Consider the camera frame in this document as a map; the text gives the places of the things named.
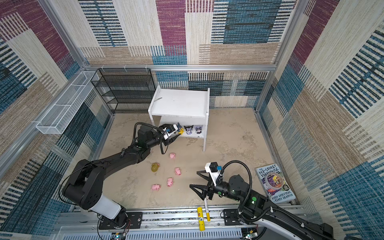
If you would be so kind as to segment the black-eared figure toy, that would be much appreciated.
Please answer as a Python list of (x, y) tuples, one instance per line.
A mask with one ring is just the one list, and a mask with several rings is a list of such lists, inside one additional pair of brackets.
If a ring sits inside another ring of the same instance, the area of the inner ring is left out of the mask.
[(193, 129), (194, 129), (194, 126), (193, 125), (190, 125), (190, 126), (184, 126), (184, 129), (185, 129), (185, 133), (187, 135), (191, 135), (193, 133)]

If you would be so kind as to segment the olive green toy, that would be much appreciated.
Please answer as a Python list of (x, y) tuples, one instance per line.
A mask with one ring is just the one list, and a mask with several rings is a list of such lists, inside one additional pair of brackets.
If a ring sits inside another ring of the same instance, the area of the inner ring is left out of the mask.
[(160, 164), (159, 164), (159, 163), (153, 163), (153, 164), (151, 165), (151, 171), (152, 171), (153, 173), (155, 173), (155, 172), (158, 171), (159, 167), (160, 167)]

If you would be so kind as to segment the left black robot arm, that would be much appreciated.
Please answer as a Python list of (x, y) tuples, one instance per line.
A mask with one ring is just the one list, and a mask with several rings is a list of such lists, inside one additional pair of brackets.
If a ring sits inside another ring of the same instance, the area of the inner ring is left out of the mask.
[(61, 195), (83, 210), (90, 210), (101, 216), (108, 229), (124, 229), (130, 219), (126, 208), (103, 194), (106, 178), (118, 171), (141, 163), (155, 146), (169, 146), (179, 136), (180, 124), (163, 124), (159, 127), (138, 122), (134, 126), (131, 144), (119, 153), (107, 158), (81, 160), (61, 186)]

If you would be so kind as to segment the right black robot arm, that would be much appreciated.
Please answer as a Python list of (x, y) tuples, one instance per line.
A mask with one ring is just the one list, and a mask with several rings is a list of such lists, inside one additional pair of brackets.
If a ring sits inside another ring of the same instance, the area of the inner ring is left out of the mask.
[[(232, 164), (243, 166), (249, 180), (240, 175), (223, 180), (227, 167)], [(252, 174), (249, 167), (242, 161), (233, 160), (224, 166), (218, 163), (207, 163), (205, 170), (197, 175), (207, 181), (206, 185), (190, 185), (199, 198), (212, 200), (214, 195), (228, 198), (239, 203), (236, 211), (229, 216), (231, 221), (242, 225), (259, 225), (289, 240), (332, 240), (333, 228), (328, 224), (314, 224), (306, 221), (274, 204), (270, 199), (252, 189)]]

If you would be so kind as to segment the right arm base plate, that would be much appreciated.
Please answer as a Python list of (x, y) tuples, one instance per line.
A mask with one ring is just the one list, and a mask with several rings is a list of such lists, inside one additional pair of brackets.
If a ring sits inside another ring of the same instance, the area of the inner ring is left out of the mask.
[(238, 209), (224, 209), (221, 213), (225, 226), (246, 225), (247, 223), (240, 218)]

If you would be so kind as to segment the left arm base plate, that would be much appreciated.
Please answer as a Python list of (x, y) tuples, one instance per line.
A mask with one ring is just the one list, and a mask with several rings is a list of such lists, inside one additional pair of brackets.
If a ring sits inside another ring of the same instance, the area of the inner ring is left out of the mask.
[(142, 224), (143, 212), (120, 213), (113, 220), (102, 216), (98, 224), (99, 230), (117, 230), (139, 229)]

